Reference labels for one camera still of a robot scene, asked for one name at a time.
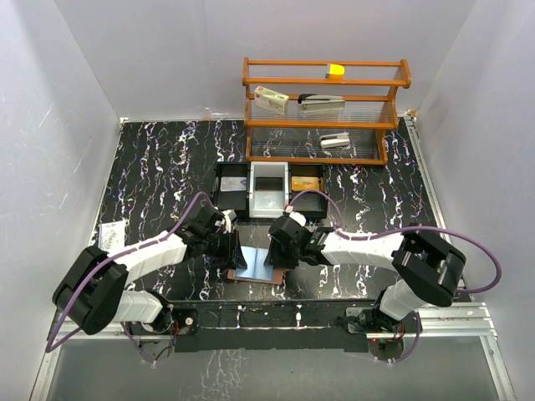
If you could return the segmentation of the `pink leather card holder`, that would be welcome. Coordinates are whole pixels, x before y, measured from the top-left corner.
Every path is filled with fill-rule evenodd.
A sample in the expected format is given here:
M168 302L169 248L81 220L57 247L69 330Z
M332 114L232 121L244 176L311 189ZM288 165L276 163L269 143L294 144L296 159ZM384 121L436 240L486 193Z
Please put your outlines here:
M246 266L239 265L234 269L229 269L227 272L229 280L273 285L281 285L283 283L286 270L275 268L271 263L267 262L268 249L242 246L241 251Z

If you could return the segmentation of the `orange card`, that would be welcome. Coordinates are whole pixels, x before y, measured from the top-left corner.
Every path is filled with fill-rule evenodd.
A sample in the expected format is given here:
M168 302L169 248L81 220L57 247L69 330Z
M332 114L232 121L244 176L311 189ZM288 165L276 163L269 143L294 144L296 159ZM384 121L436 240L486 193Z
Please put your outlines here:
M323 179L318 176L292 176L292 191L303 190L322 190L324 187Z

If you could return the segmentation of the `silver VIP card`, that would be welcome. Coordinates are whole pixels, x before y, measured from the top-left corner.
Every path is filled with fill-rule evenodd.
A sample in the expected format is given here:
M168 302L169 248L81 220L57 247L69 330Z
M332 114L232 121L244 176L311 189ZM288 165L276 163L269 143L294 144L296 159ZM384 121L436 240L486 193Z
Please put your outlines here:
M221 192L240 192L247 190L247 178L237 176L223 176L220 179Z

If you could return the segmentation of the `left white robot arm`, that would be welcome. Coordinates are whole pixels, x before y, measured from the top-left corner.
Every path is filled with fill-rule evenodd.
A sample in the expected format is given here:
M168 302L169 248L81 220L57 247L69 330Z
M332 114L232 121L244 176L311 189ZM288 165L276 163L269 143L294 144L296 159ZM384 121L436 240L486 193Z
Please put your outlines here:
M171 304L156 292L130 291L128 285L163 267L206 257L218 265L246 267L233 210L203 206L176 230L109 256L97 246L84 248L53 293L52 301L86 334L112 322L137 322L161 330Z

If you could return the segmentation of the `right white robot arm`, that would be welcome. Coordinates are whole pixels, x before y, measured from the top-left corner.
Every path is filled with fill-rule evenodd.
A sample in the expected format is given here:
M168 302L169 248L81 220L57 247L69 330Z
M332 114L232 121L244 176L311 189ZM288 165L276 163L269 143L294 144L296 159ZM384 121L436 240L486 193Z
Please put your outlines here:
M385 236L319 227L310 231L291 215L275 220L268 231L266 262L284 270L310 266L360 265L389 269L400 279L380 292L374 305L353 316L348 326L365 332L393 332L414 310L453 303L466 258L433 230L409 226Z

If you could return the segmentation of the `left black tray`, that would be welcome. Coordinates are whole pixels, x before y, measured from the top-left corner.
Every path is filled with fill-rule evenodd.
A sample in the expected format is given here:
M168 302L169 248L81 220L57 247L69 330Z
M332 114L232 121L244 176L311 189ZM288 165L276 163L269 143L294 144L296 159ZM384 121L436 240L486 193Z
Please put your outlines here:
M234 210L240 221L250 218L249 211L249 179L250 167L247 162L217 162L214 168L214 182L211 191L211 201L219 210ZM221 192L220 179L223 176L237 176L247 178L247 190L240 192Z

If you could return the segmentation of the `middle white tray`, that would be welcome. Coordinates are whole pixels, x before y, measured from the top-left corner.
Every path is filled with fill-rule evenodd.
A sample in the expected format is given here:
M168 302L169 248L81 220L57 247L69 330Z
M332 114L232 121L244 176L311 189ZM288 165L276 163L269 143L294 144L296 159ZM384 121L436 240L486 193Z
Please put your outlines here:
M285 162L252 162L249 176L249 216L277 219L289 203L289 167Z

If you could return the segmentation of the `white paper label sheet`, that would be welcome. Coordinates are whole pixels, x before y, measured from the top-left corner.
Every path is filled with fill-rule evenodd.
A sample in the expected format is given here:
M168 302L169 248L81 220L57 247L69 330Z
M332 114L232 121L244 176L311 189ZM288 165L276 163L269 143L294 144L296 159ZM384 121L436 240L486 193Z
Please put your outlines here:
M115 251L125 246L125 221L101 223L99 225L98 247L104 251Z

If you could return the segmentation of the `black front base bar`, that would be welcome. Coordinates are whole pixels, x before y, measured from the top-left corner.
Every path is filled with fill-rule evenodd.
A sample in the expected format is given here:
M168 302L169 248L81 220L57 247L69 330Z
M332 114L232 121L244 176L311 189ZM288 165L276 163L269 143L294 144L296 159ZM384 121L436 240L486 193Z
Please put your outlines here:
M212 350L339 349L366 353L377 341L393 341L394 355L402 341L421 332L412 312L387 329L365 326L362 312L372 302L355 300L176 302L166 334L178 353Z

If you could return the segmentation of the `small white hole punch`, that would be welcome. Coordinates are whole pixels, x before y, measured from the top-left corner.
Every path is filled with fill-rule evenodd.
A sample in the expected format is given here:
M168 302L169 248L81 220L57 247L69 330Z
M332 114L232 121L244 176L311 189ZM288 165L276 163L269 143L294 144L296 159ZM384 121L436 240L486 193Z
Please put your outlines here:
M340 132L335 134L321 135L319 137L319 144L323 150L333 148L343 148L350 145L351 141L348 132Z

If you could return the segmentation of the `orange wooden shelf rack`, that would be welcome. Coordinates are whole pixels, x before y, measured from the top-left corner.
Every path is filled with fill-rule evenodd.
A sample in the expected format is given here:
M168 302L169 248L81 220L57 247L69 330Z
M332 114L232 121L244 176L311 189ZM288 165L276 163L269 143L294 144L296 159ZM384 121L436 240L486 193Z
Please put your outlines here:
M345 67L342 79L326 79L329 63ZM408 89L412 75L399 61L279 60L245 58L244 126L250 162L272 161L348 165L386 165L386 135L399 126L396 95ZM289 96L285 115L254 104L254 90L263 86ZM304 113L300 94L340 95L340 111ZM323 150L321 135L348 132L350 145Z

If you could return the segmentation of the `grey black stapler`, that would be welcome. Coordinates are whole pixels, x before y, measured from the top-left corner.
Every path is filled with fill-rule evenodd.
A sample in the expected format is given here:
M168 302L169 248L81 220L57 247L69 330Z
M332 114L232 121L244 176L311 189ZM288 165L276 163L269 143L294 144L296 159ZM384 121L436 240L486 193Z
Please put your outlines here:
M340 95L300 94L298 106L304 113L340 111L345 107L345 99Z

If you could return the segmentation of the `white staples box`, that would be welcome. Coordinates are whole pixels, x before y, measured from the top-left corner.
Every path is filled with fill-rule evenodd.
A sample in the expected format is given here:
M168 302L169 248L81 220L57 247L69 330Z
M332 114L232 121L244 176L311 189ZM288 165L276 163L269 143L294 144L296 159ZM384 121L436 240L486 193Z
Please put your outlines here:
M254 104L262 109L285 115L288 110L289 96L263 86L254 90Z

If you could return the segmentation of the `yellow sticky note block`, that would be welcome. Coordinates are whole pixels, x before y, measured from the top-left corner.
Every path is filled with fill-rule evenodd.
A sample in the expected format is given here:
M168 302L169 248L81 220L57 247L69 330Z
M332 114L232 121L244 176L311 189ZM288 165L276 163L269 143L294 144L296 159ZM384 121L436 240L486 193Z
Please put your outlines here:
M342 79L344 77L345 67L341 64L329 63L326 66L326 79Z

